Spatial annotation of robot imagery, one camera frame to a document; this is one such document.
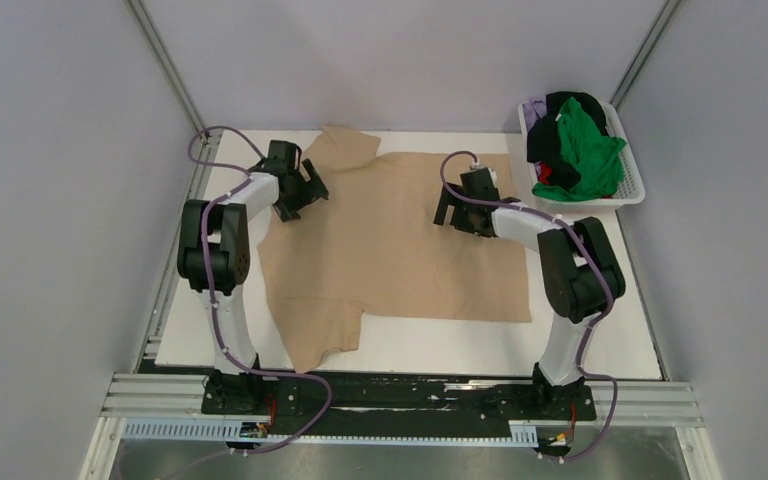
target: white plastic basket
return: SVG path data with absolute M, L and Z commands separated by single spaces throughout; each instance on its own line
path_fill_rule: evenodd
M 623 166 L 623 180 L 617 187 L 617 193 L 614 198 L 600 198 L 597 200 L 587 200 L 584 202 L 559 202 L 549 200 L 548 198 L 534 197 L 535 206 L 546 213 L 583 213 L 593 215 L 598 213 L 612 212 L 623 205 L 633 205 L 643 201 L 646 196 L 646 190 L 643 188 L 643 180 L 640 179 L 640 172 L 637 170 L 637 164 L 634 162 L 634 155 L 631 154 L 631 146 L 628 145 L 628 138 L 622 128 L 620 119 L 617 116 L 617 110 L 610 104 L 600 102 L 602 110 L 605 111 L 605 118 L 608 120 L 608 135 L 620 137 L 626 141 L 625 148 L 620 151 L 619 157 Z M 525 103 L 521 103 L 519 108 L 519 125 L 522 128 L 522 139 L 527 142 L 528 131 L 525 128 L 525 112 L 523 111 Z M 529 163 L 526 166 L 528 174 L 531 177 L 531 184 L 537 183 L 537 171 L 534 164 Z

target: purple cable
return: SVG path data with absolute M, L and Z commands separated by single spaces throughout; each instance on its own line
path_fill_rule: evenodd
M 611 385 L 613 387 L 613 397 L 611 398 L 611 407 L 608 410 L 608 416 L 605 417 L 605 425 L 602 427 L 602 430 L 599 432 L 599 435 L 596 437 L 596 440 L 593 441 L 587 448 L 582 450 L 581 452 L 570 455 L 568 457 L 563 457 L 563 461 L 565 462 L 571 462 L 573 460 L 578 460 L 580 458 L 586 457 L 590 453 L 593 452 L 593 450 L 596 449 L 596 447 L 599 446 L 600 443 L 605 439 L 605 434 L 608 432 L 608 427 L 611 425 L 611 420 L 614 418 L 614 412 L 617 408 L 617 396 L 619 395 L 619 384 L 617 383 L 617 379 L 610 375 L 603 375 L 603 374 L 596 374 L 596 373 L 590 373 L 587 370 L 584 369 L 584 367 L 581 366 L 581 362 L 584 360 L 584 351 L 587 349 L 587 344 L 590 341 L 590 337 L 593 335 L 593 329 L 596 327 L 596 325 L 602 321 L 605 316 L 608 315 L 608 313 L 611 312 L 611 309 L 614 308 L 614 296 L 611 294 L 611 288 L 608 286 L 608 282 L 605 280 L 605 276 L 602 275 L 602 272 L 599 271 L 599 267 L 596 265 L 596 262 L 593 260 L 593 257 L 590 256 L 590 253 L 587 251 L 587 249 L 584 247 L 584 244 L 581 242 L 581 239 L 578 238 L 578 234 L 575 233 L 575 231 L 572 229 L 572 227 L 561 220 L 560 218 L 553 217 L 552 215 L 549 215 L 546 212 L 541 212 L 540 210 L 537 210 L 535 208 L 526 207 L 522 205 L 512 205 L 510 203 L 502 203 L 502 202 L 491 202 L 487 200 L 477 200 L 474 198 L 469 198 L 467 196 L 461 195 L 460 193 L 456 192 L 454 188 L 452 188 L 449 183 L 446 181 L 446 164 L 449 163 L 449 161 L 457 157 L 458 155 L 468 155 L 472 157 L 472 160 L 474 163 L 478 162 L 478 156 L 476 156 L 474 153 L 468 151 L 468 150 L 459 150 L 457 152 L 452 152 L 449 155 L 446 156 L 446 158 L 443 159 L 443 163 L 440 164 L 440 180 L 443 181 L 443 186 L 446 188 L 446 190 L 452 194 L 453 197 L 457 198 L 460 201 L 472 203 L 475 205 L 484 205 L 487 207 L 497 207 L 497 208 L 505 208 L 508 210 L 516 210 L 519 212 L 526 212 L 530 213 L 532 215 L 536 215 L 540 218 L 549 220 L 550 222 L 555 223 L 556 225 L 560 226 L 564 230 L 566 230 L 567 234 L 572 238 L 573 243 L 575 243 L 576 248 L 578 249 L 578 252 L 581 254 L 581 256 L 587 261 L 587 265 L 590 267 L 590 269 L 593 271 L 593 273 L 596 275 L 596 280 L 599 282 L 599 285 L 602 287 L 602 290 L 605 292 L 605 298 L 607 299 L 607 302 L 605 304 L 605 309 L 597 316 L 593 317 L 588 323 L 587 328 L 584 331 L 584 335 L 581 337 L 581 342 L 578 344 L 578 350 L 575 352 L 575 368 L 578 369 L 579 373 L 584 378 L 590 379 L 590 380 L 605 380 L 611 382 Z
M 241 131 L 237 130 L 236 128 L 232 127 L 226 127 L 224 125 L 216 125 L 213 127 L 205 128 L 204 130 L 197 133 L 192 140 L 190 140 L 190 143 L 187 147 L 187 156 L 190 158 L 190 161 L 193 163 L 196 163 L 198 165 L 204 165 L 207 167 L 223 167 L 223 168 L 230 168 L 233 170 L 237 170 L 239 172 L 242 172 L 246 175 L 246 179 L 231 189 L 230 192 L 225 193 L 223 195 L 220 195 L 217 198 L 214 198 L 210 202 L 208 202 L 207 207 L 205 207 L 204 212 L 201 215 L 201 246 L 202 246 L 202 253 L 204 254 L 204 258 L 210 258 L 210 247 L 208 245 L 208 235 L 207 235 L 207 218 L 210 215 L 210 210 L 213 209 L 216 204 L 219 202 L 223 202 L 227 200 L 231 195 L 236 194 L 237 192 L 241 191 L 242 189 L 246 188 L 251 183 L 251 174 L 248 170 L 246 170 L 243 167 L 237 166 L 237 165 L 230 165 L 230 164 L 223 164 L 223 163 L 209 163 L 209 162 L 203 162 L 201 160 L 198 160 L 193 156 L 193 145 L 195 145 L 196 141 L 201 137 L 202 135 L 213 131 L 213 130 L 228 130 L 231 132 L 236 133 L 240 137 L 245 140 L 249 146 L 252 147 L 252 149 L 257 153 L 258 156 L 263 158 L 263 153 L 257 148 L 257 146 L 249 140 L 249 138 Z M 213 305 L 218 305 L 216 301 L 216 284 L 213 278 L 213 269 L 211 268 L 210 262 L 205 262 L 205 270 L 207 272 L 207 284 L 208 284 L 208 290 L 210 292 L 210 303 Z M 211 316 L 211 322 L 213 323 L 213 331 L 216 332 L 216 343 L 219 345 L 219 348 L 222 350 L 223 355 L 225 355 L 225 358 L 228 359 L 231 364 L 233 364 L 235 367 L 239 368 L 240 370 L 251 374 L 251 375 L 260 375 L 260 376 L 271 376 L 271 377 L 286 377 L 286 378 L 299 378 L 303 380 L 312 380 L 314 382 L 318 382 L 322 384 L 323 387 L 325 387 L 325 391 L 327 393 L 327 398 L 325 399 L 325 404 L 322 406 L 322 408 L 319 410 L 319 412 L 316 413 L 316 415 L 313 416 L 313 418 L 310 419 L 309 422 L 307 422 L 299 431 L 296 433 L 290 435 L 289 437 L 285 438 L 284 440 L 281 440 L 278 443 L 274 443 L 272 445 L 258 448 L 255 450 L 239 450 L 240 453 L 243 455 L 256 455 L 261 453 L 269 453 L 274 452 L 275 450 L 278 450 L 280 448 L 286 447 L 290 443 L 292 443 L 294 440 L 298 439 L 300 436 L 302 436 L 306 431 L 310 429 L 310 427 L 313 426 L 314 423 L 319 421 L 320 418 L 325 414 L 326 411 L 328 411 L 328 408 L 331 406 L 331 401 L 334 399 L 334 393 L 331 390 L 331 385 L 328 384 L 328 381 L 326 381 L 322 377 L 318 377 L 316 375 L 310 375 L 307 373 L 295 373 L 295 372 L 284 372 L 284 371 L 272 371 L 272 370 L 258 370 L 255 368 L 247 367 L 244 365 L 241 361 L 239 361 L 236 357 L 231 355 L 230 351 L 228 350 L 228 346 L 225 343 L 225 339 L 222 337 L 222 332 L 219 329 L 219 315 L 216 311 L 216 307 L 214 306 L 210 310 L 210 316 Z M 229 453 L 229 450 L 221 450 L 218 452 L 211 453 L 209 455 L 206 455 L 202 458 L 199 458 L 195 460 L 192 463 L 189 463 L 185 465 L 184 467 L 176 470 L 175 472 L 172 472 L 171 474 L 161 478 L 160 480 L 170 480 L 172 478 L 175 478 L 182 473 L 184 473 L 186 470 L 189 470 L 192 467 L 195 467 L 196 465 L 200 465 L 206 461 L 212 460 L 214 458 L 221 457 L 223 455 L 227 455 Z

